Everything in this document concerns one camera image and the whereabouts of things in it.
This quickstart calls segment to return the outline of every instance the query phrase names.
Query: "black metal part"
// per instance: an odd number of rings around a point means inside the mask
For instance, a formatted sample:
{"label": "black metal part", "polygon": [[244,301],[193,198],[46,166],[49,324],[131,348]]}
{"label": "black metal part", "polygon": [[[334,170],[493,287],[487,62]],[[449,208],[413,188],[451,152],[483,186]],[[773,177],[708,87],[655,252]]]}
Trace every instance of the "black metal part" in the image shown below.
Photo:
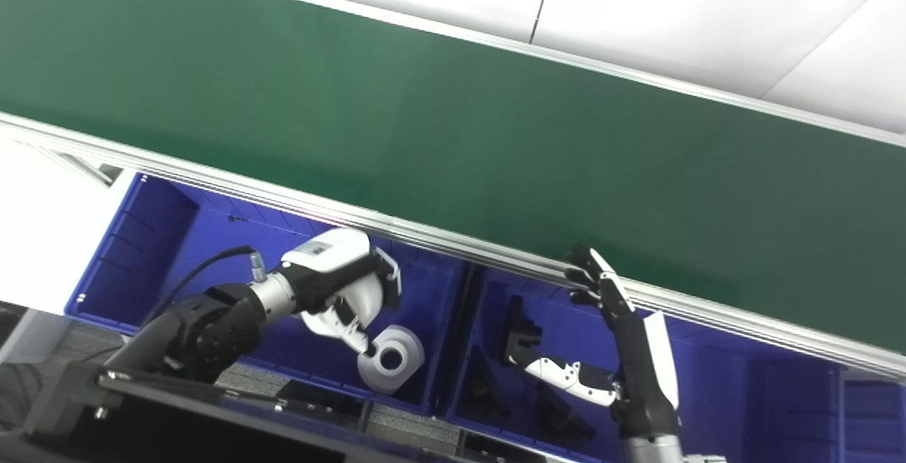
{"label": "black metal part", "polygon": [[122,395],[98,386],[101,366],[71,362],[49,380],[25,419],[23,431],[42,443],[67,441],[87,411],[117,408]]}
{"label": "black metal part", "polygon": [[484,282],[486,269],[475,263],[467,264],[466,272],[462,276],[453,315],[447,324],[447,336],[444,346],[440,351],[439,372],[437,385],[434,388],[432,402],[437,406],[437,411],[446,411],[450,408],[453,398],[453,389],[456,387],[456,378],[463,362],[466,362],[469,351],[469,331],[472,329],[471,320],[475,319],[478,309],[478,299]]}
{"label": "black metal part", "polygon": [[547,458],[512,444],[469,431],[459,434],[457,456],[487,463],[546,463]]}
{"label": "black metal part", "polygon": [[[365,435],[356,430],[360,425],[347,427],[331,407],[315,411],[294,399],[140,372],[109,376],[103,367],[78,362],[62,376],[33,412],[37,428],[25,437],[0,438],[4,461],[450,461],[421,447]],[[103,416],[95,415],[98,407]]]}
{"label": "black metal part", "polygon": [[569,300],[573,305],[596,305],[598,299],[592,297],[587,290],[570,290]]}
{"label": "black metal part", "polygon": [[280,273],[288,280],[295,295],[295,308],[292,312],[307,311],[311,314],[324,311],[327,299],[334,293],[351,285],[356,280],[374,273],[379,264],[384,263],[375,253],[346,264],[333,272],[317,272],[301,264],[284,262],[271,270]]}
{"label": "black metal part", "polygon": [[333,303],[333,309],[336,311],[337,318],[340,319],[341,324],[349,326],[355,320],[355,311],[352,310],[352,305],[349,305],[346,299],[337,298],[337,301]]}
{"label": "black metal part", "polygon": [[566,359],[563,359],[563,357],[547,357],[547,360],[550,360],[550,362],[553,362],[562,370],[566,370],[566,368],[569,367],[569,363],[566,362]]}
{"label": "black metal part", "polygon": [[680,434],[680,418],[658,383],[648,334],[636,314],[614,318],[614,337],[620,355],[622,395],[611,405],[620,437],[651,438]]}
{"label": "black metal part", "polygon": [[638,318],[638,315],[626,304],[624,296],[612,279],[599,280],[598,294],[601,295],[601,315],[611,330],[614,330],[612,322],[617,318],[627,316]]}
{"label": "black metal part", "polygon": [[488,359],[478,347],[472,348],[469,354],[469,371],[466,376],[466,394],[476,404],[488,405],[503,417],[512,413],[507,396],[501,391],[498,381],[491,372]]}
{"label": "black metal part", "polygon": [[538,392],[538,424],[541,438],[556,441],[561,438],[593,438],[595,430],[584,418],[569,406],[543,382],[535,386]]}
{"label": "black metal part", "polygon": [[585,362],[579,366],[579,383],[600,391],[615,391],[612,377],[614,372]]}
{"label": "black metal part", "polygon": [[378,279],[381,280],[381,287],[384,293],[382,307],[389,309],[389,311],[396,311],[399,308],[399,295],[401,292],[397,288],[397,280],[391,279],[391,277],[394,276],[394,273],[399,273],[399,270],[394,270],[394,266],[383,260],[381,254],[375,253],[375,251],[372,251],[372,253],[376,259],[374,272]]}
{"label": "black metal part", "polygon": [[538,353],[531,348],[524,347],[521,344],[512,344],[512,346],[509,347],[509,353],[507,354],[508,365],[517,366],[520,367],[520,369],[525,369],[530,366],[532,362],[540,359],[541,353]]}
{"label": "black metal part", "polygon": [[275,396],[290,399],[285,406],[286,411],[311,417],[323,409],[335,414],[331,418],[334,424],[351,430],[358,430],[362,424],[360,420],[362,420],[362,416],[366,415],[368,409],[365,401],[361,399],[297,382],[294,379],[282,386]]}
{"label": "black metal part", "polygon": [[[525,353],[518,347],[527,349],[541,343],[541,328],[533,324],[530,320],[522,317],[522,298],[514,295],[510,299],[507,307],[507,318],[504,325],[504,341],[501,344],[498,356],[502,366],[512,366],[514,362],[510,359],[514,353]],[[520,364],[520,367],[528,366],[531,362]]]}
{"label": "black metal part", "polygon": [[213,383],[258,346],[265,322],[263,306],[248,285],[213,286],[171,305],[105,365]]}

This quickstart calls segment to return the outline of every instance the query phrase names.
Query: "black cable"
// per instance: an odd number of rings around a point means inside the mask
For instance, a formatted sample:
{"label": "black cable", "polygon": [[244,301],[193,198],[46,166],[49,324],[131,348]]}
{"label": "black cable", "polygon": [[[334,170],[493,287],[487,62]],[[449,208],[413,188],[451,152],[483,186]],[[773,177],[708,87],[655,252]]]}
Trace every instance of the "black cable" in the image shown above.
{"label": "black cable", "polygon": [[120,348],[122,348],[122,344],[120,344],[119,346],[111,346],[111,347],[105,348],[101,351],[95,351],[95,353],[91,353],[91,355],[89,355],[88,357],[79,359],[79,362],[86,362],[87,360],[96,359],[97,357],[102,356],[104,353],[110,353],[111,351],[116,351],[116,350],[119,350]]}
{"label": "black cable", "polygon": [[148,316],[145,316],[145,319],[142,320],[142,324],[139,325],[139,328],[144,328],[145,325],[147,325],[151,320],[158,317],[163,309],[165,309],[173,301],[177,293],[179,293],[179,290],[181,290],[183,286],[187,285],[187,283],[190,282],[190,280],[192,280],[196,275],[198,275],[201,270],[206,269],[208,266],[211,266],[211,264],[216,263],[220,260],[231,258],[233,256],[242,256],[243,254],[252,253],[256,253],[256,250],[251,246],[232,247],[230,249],[224,249],[223,251],[220,251],[219,253],[216,253],[213,256],[207,258],[207,260],[198,263],[195,268],[190,270],[190,272],[187,273],[185,277],[183,277],[179,280],[179,282],[176,283],[176,286],[173,286],[173,289],[169,291],[167,295],[164,295],[161,297],[161,299],[158,299],[154,307],[152,307],[151,311],[149,311]]}

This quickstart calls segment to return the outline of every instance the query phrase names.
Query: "blue storage bin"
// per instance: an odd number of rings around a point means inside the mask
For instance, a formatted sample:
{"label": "blue storage bin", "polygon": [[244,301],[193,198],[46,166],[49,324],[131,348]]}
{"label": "blue storage bin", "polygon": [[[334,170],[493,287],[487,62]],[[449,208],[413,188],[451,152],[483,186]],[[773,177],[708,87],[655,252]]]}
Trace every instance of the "blue storage bin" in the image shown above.
{"label": "blue storage bin", "polygon": [[[556,286],[500,270],[489,270],[479,289],[464,351],[466,365],[459,369],[443,417],[554,456],[620,461],[617,427],[607,408],[558,391],[595,434],[546,437],[539,417],[544,415],[543,401],[535,389],[538,380],[498,362],[508,305],[519,296],[524,318],[543,331],[537,351],[614,370],[614,338],[601,316],[592,308],[573,306],[566,291]],[[834,363],[686,321],[667,318],[667,331],[679,378],[686,453],[722,454],[734,463],[906,463],[902,388],[844,384]],[[487,398],[476,399],[469,379],[477,372],[493,375],[511,410],[508,415]],[[858,450],[864,455],[855,457]]]}
{"label": "blue storage bin", "polygon": [[[72,317],[133,334],[151,306],[195,265],[217,251],[249,244],[265,264],[315,234],[323,224],[265,206],[189,188],[154,177],[136,179],[110,223],[91,264],[67,305]],[[431,413],[437,368],[459,297],[466,264],[372,237],[401,264],[403,292],[398,311],[382,311],[368,328],[376,336],[388,325],[412,330],[425,349],[425,364],[394,394],[383,396],[360,379],[356,356],[342,341],[319,337],[288,317],[263,334],[245,363],[417,414]],[[181,290],[204,291],[223,282],[248,282],[246,257],[212,264]]]}

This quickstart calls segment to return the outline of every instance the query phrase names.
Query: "robotic arm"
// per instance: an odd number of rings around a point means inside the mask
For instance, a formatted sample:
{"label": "robotic arm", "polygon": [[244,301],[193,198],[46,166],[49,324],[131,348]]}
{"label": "robotic arm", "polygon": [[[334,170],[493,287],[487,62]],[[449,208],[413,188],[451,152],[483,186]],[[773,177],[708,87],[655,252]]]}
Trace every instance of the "robotic arm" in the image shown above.
{"label": "robotic arm", "polygon": [[212,286],[175,302],[105,365],[213,383],[258,346],[268,324],[294,314],[314,333],[373,356],[365,327],[382,307],[395,309],[400,292],[394,259],[372,248],[362,231],[333,229],[288,251],[253,282]]}
{"label": "robotic arm", "polygon": [[596,250],[574,246],[569,261],[577,268],[567,270],[566,278],[582,285],[570,300],[599,309],[614,333],[620,370],[541,356],[530,348],[540,343],[540,330],[524,325],[510,334],[505,359],[558,389],[609,407],[631,463],[683,463],[679,394],[663,314],[641,318],[620,277]]}

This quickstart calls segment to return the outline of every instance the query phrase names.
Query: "white spool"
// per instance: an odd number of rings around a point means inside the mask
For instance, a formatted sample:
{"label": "white spool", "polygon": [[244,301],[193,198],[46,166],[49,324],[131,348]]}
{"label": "white spool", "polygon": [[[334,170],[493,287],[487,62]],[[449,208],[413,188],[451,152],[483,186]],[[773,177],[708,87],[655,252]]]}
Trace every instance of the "white spool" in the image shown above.
{"label": "white spool", "polygon": [[[425,350],[412,331],[399,325],[387,327],[372,341],[374,357],[359,355],[359,374],[372,391],[391,395],[425,363]],[[388,369],[381,362],[387,353],[399,354],[399,366]]]}

